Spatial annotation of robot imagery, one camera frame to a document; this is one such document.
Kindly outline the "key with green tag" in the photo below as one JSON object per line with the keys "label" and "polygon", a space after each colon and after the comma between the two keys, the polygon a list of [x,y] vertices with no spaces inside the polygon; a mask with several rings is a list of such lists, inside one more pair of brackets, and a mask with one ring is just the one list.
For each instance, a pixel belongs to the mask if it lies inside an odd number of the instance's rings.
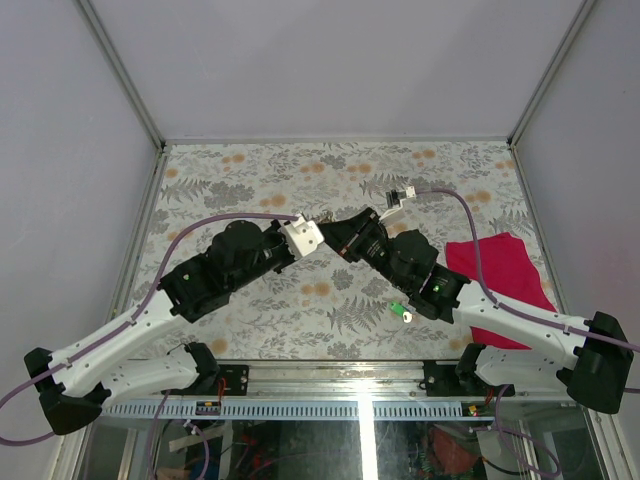
{"label": "key with green tag", "polygon": [[411,323],[413,321],[413,312],[398,302],[390,302],[389,309],[394,314],[399,316],[404,323]]}

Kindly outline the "large metal keyring with keys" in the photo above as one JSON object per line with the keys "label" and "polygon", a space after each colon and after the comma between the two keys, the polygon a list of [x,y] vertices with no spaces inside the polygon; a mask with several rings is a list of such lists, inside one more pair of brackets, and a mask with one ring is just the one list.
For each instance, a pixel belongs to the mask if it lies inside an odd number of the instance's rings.
{"label": "large metal keyring with keys", "polygon": [[326,212],[319,220],[321,224],[331,223],[335,221],[334,214],[332,212]]}

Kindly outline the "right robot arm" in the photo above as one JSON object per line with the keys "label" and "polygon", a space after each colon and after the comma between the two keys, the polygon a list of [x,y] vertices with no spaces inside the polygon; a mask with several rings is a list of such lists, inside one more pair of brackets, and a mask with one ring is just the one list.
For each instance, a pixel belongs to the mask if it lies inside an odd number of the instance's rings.
{"label": "right robot arm", "polygon": [[417,313],[493,331],[527,346],[549,362],[554,385],[583,406],[605,414],[620,410],[634,353],[619,321],[596,312],[590,319],[562,315],[509,297],[437,261],[438,251],[417,230],[390,237],[367,208],[319,227],[326,245],[349,263],[364,261]]}

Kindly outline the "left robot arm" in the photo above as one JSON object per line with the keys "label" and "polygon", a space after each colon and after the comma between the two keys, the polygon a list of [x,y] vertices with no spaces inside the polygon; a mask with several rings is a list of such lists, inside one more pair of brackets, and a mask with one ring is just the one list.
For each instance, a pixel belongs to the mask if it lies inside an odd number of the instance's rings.
{"label": "left robot arm", "polygon": [[294,241],[301,216],[225,214],[225,229],[203,253],[161,266],[146,296],[87,337],[57,351],[25,355],[43,414],[55,435],[95,421],[106,408],[159,391],[208,394],[219,366],[203,343],[190,342],[155,359],[135,354],[160,337],[226,306],[231,295],[268,272],[300,259]]}

